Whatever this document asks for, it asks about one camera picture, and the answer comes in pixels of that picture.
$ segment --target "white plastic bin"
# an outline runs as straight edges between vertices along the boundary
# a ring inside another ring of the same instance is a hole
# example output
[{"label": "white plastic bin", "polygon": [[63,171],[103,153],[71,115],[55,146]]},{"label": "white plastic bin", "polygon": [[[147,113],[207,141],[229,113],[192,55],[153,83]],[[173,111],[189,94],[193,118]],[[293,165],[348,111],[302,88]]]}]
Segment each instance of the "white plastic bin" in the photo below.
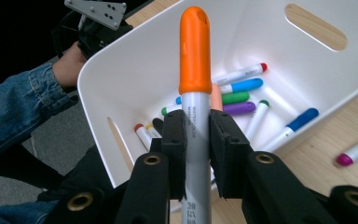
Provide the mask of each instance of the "white plastic bin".
[{"label": "white plastic bin", "polygon": [[[289,4],[335,26],[347,38],[345,48],[332,50],[294,26],[285,15]],[[288,152],[358,95],[358,0],[180,1],[95,54],[80,73],[81,101],[114,186],[130,177],[119,146],[133,161],[145,153],[134,126],[162,118],[161,108],[179,96],[179,22],[190,6],[203,8],[210,20],[212,77],[268,65],[264,85],[250,92],[255,103],[266,99],[271,105],[251,143],[255,149],[307,108],[317,108],[319,117],[274,151]],[[242,129],[249,118],[234,117]]]}]

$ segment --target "wooden table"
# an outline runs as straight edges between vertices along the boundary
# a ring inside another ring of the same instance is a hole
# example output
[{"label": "wooden table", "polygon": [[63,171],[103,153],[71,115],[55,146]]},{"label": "wooden table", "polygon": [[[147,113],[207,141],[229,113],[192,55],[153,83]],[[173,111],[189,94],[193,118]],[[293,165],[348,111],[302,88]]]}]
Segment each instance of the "wooden table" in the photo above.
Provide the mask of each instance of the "wooden table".
[{"label": "wooden table", "polygon": [[[127,19],[137,26],[158,12],[177,2],[155,0]],[[323,195],[338,185],[358,187],[358,162],[349,167],[338,167],[334,158],[358,142],[358,97],[347,104],[312,138],[281,157],[297,178],[308,188]],[[212,204],[213,224],[246,223],[241,211],[241,200],[218,199]],[[181,223],[181,214],[171,214],[171,223]]]}]

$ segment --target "metal bracket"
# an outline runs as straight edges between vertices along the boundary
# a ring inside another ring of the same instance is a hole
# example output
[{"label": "metal bracket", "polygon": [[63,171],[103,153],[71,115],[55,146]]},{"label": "metal bracket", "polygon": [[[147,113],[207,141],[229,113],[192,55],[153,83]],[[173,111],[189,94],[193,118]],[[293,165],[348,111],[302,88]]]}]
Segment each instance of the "metal bracket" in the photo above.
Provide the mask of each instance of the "metal bracket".
[{"label": "metal bracket", "polygon": [[123,20],[127,5],[85,0],[64,0],[64,4],[78,13],[116,31]]}]

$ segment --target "bin handle hole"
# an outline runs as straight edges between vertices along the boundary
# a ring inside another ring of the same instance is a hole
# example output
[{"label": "bin handle hole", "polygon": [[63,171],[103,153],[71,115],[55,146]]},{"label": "bin handle hole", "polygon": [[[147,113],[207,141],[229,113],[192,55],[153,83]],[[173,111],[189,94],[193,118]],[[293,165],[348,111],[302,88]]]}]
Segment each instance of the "bin handle hole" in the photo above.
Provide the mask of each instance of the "bin handle hole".
[{"label": "bin handle hole", "polygon": [[308,12],[306,9],[289,4],[284,9],[286,19],[296,28],[314,38],[328,49],[341,51],[348,45],[344,33],[330,23]]}]

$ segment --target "purple marker cap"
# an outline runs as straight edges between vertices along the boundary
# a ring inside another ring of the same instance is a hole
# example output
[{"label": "purple marker cap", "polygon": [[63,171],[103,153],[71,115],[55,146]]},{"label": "purple marker cap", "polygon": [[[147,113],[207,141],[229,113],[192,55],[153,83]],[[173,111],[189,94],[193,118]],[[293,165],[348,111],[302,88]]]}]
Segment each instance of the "purple marker cap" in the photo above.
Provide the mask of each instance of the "purple marker cap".
[{"label": "purple marker cap", "polygon": [[255,103],[246,101],[236,104],[223,105],[223,111],[229,115],[251,113],[255,111]]},{"label": "purple marker cap", "polygon": [[353,163],[353,160],[351,157],[349,157],[347,154],[342,153],[339,155],[336,159],[337,163],[341,166],[349,166]]}]

